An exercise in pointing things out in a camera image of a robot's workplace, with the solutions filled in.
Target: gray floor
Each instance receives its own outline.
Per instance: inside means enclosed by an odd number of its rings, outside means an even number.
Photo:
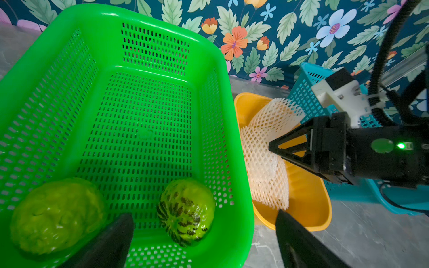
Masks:
[[[0,79],[40,33],[0,24]],[[233,95],[284,97],[287,90],[231,78]],[[332,222],[314,235],[354,268],[429,267],[429,217],[395,215],[378,204],[332,201]],[[256,226],[245,268],[281,268],[275,232]]]
[[[353,268],[429,266],[429,217],[396,215],[379,204],[332,201],[332,222],[314,232]],[[282,268],[275,231],[256,226],[244,268]]]

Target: basket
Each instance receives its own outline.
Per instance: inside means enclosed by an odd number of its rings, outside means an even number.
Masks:
[[[239,127],[247,126],[270,98],[252,93],[241,93],[234,99]],[[305,141],[294,140],[297,144]],[[286,210],[309,232],[323,231],[332,219],[332,206],[323,180],[287,161],[286,172],[289,183],[289,208]],[[275,230],[278,210],[253,201],[255,222]]]
[[[55,267],[80,245],[24,258],[9,237],[14,208],[46,181],[80,177],[107,200],[108,222],[133,214],[126,267],[238,268],[254,217],[225,59],[206,38],[119,7],[58,16],[0,82],[3,267]],[[217,200],[211,230],[180,248],[156,206],[192,177]]]
[[[301,74],[290,91],[288,98],[298,103],[299,106],[304,109],[306,117],[301,121],[301,123],[304,123],[316,116],[331,115],[332,113],[338,112],[334,105],[323,108],[311,90],[313,85],[330,76],[334,71],[310,63],[302,63],[300,68]],[[366,88],[362,85],[361,91],[363,93],[367,92]],[[372,115],[361,117],[360,123],[361,127],[380,126]],[[361,184],[357,186],[349,184],[333,184],[325,181],[329,196],[333,200],[381,203],[386,209],[395,214],[420,214],[396,208],[387,203],[380,194],[378,189],[379,183],[380,181],[377,180],[363,179],[361,180]],[[429,196],[428,186],[418,186],[417,190],[392,187],[386,189],[385,193],[390,199],[402,206],[422,210],[429,209],[429,201],[427,199],[427,196]]]

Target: green plastic basket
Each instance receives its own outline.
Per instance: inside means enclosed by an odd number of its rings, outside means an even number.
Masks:
[[[76,252],[24,257],[9,239],[14,208],[47,181],[80,177],[107,200],[109,222],[133,214],[126,267],[235,268],[254,216],[225,59],[206,38],[126,9],[61,12],[0,82],[2,267],[55,267]],[[157,218],[166,185],[208,185],[217,201],[196,246]]]

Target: yellow plastic basin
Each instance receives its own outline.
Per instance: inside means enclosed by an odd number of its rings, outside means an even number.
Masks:
[[[270,98],[252,93],[241,93],[234,100],[239,127],[247,126]],[[305,142],[305,137],[294,139],[291,143]],[[287,161],[286,171],[289,182],[289,208],[287,212],[308,231],[323,231],[331,223],[332,206],[323,180],[310,172]],[[275,230],[278,210],[253,201],[255,224],[264,224]]]

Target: floral wallpaper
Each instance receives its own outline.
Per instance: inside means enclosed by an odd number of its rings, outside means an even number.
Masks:
[[[399,79],[392,85],[388,87],[389,90],[395,90],[402,94],[404,89],[408,86],[408,84],[414,80],[426,67],[426,63],[418,66],[416,69],[409,72],[406,76]],[[386,108],[384,109],[388,115],[396,122],[401,123],[401,117],[399,116],[398,110],[393,106],[392,102],[389,101],[388,98],[383,98],[383,101],[386,102]],[[429,113],[427,110],[427,89],[423,90],[417,98],[411,103],[410,109],[413,114],[421,117],[429,117]]]
[[[201,34],[240,78],[290,87],[299,64],[352,75],[374,65],[379,46],[406,0],[0,0],[0,22],[39,31],[76,4],[116,5]],[[389,54],[391,68],[424,46],[429,0],[410,14]]]

